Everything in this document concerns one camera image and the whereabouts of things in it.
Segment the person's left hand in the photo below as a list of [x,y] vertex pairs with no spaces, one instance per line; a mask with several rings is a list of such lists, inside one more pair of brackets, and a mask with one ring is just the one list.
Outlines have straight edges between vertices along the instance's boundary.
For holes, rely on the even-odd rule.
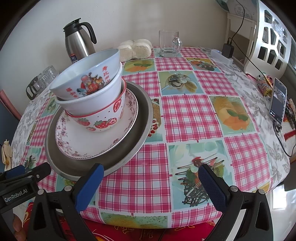
[[26,241],[26,232],[23,228],[22,221],[19,219],[17,215],[14,214],[14,220],[13,220],[13,228],[15,230],[14,237],[17,241]]

